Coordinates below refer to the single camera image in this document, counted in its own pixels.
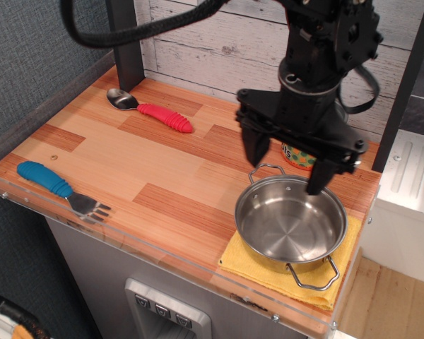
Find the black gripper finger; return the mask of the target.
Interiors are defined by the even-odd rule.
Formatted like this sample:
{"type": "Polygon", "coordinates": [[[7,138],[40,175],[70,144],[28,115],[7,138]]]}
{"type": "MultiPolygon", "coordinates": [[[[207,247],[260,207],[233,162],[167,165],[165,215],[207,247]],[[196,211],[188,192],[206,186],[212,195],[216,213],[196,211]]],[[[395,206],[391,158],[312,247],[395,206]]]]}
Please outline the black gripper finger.
{"type": "Polygon", "coordinates": [[[336,163],[328,159],[317,158],[308,180],[306,192],[316,196],[322,192],[336,173],[336,163]]]}
{"type": "Polygon", "coordinates": [[[249,121],[242,122],[240,126],[247,160],[253,167],[256,167],[268,152],[270,132],[266,127],[250,123],[249,121]]]}

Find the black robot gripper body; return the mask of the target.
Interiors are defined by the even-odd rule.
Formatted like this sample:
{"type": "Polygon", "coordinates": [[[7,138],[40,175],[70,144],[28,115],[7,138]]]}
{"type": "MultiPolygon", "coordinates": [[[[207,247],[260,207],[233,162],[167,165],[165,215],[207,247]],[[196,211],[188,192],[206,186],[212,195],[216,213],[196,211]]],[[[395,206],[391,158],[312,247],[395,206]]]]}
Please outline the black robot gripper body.
{"type": "Polygon", "coordinates": [[[237,92],[236,120],[266,127],[270,140],[336,163],[336,174],[353,173],[368,144],[344,123],[335,108],[336,93],[296,93],[244,88],[237,92]]]}

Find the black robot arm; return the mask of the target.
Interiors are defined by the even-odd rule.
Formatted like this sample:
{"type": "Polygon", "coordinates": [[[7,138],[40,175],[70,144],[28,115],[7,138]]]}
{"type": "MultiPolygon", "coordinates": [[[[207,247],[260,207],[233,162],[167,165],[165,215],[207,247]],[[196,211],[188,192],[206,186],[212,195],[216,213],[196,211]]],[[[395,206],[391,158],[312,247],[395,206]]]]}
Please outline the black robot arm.
{"type": "Polygon", "coordinates": [[[341,83],[350,71],[379,95],[364,63],[383,40],[371,1],[284,1],[288,44],[278,69],[277,92],[242,89],[237,121],[248,161],[258,165],[276,139],[315,157],[307,193],[319,194],[336,174],[353,172],[367,150],[363,137],[343,120],[373,101],[344,105],[341,83]]]}

